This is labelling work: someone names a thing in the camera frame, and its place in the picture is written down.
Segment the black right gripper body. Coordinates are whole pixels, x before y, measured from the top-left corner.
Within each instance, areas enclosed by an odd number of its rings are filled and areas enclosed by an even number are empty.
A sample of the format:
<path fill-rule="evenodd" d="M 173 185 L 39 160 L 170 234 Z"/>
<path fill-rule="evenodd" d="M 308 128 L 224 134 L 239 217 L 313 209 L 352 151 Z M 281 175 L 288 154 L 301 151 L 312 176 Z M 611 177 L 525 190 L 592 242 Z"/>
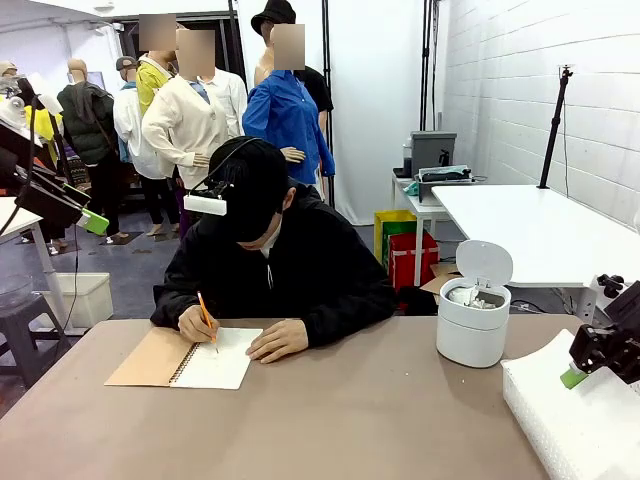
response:
<path fill-rule="evenodd" d="M 639 282 L 635 281 L 607 307 L 613 322 L 613 360 L 609 368 L 626 384 L 639 380 Z"/>

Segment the person's right hand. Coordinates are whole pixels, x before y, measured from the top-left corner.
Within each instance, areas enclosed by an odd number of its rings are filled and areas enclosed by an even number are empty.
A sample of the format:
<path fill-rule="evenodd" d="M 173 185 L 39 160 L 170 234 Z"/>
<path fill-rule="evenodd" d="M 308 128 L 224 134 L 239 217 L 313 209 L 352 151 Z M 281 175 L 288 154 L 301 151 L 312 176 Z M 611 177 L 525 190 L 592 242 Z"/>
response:
<path fill-rule="evenodd" d="M 219 322 L 200 305 L 189 306 L 178 318 L 178 330 L 191 342 L 213 342 L 217 339 Z"/>

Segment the person's left hand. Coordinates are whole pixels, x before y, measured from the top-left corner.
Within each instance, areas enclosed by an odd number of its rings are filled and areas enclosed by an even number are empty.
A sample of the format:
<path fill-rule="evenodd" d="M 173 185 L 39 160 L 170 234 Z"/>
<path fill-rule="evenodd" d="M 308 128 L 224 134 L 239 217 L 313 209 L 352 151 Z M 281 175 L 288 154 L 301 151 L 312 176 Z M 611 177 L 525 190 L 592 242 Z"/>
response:
<path fill-rule="evenodd" d="M 301 319 L 284 319 L 264 330 L 246 351 L 252 361 L 276 362 L 309 347 L 307 330 Z"/>

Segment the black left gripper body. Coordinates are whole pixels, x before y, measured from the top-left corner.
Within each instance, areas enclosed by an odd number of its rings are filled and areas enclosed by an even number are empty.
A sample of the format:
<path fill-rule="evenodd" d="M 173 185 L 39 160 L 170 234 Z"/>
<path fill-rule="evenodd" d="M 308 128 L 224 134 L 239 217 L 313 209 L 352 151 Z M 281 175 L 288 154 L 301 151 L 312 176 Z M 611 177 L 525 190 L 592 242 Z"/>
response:
<path fill-rule="evenodd" d="M 41 162 L 43 148 L 35 146 L 35 154 L 30 154 L 31 142 L 20 133 L 1 122 L 1 196 L 20 195 L 27 181 L 29 161 L 32 161 L 33 177 L 28 183 L 25 198 L 45 200 L 49 195 L 41 185 L 41 174 L 48 169 Z"/>

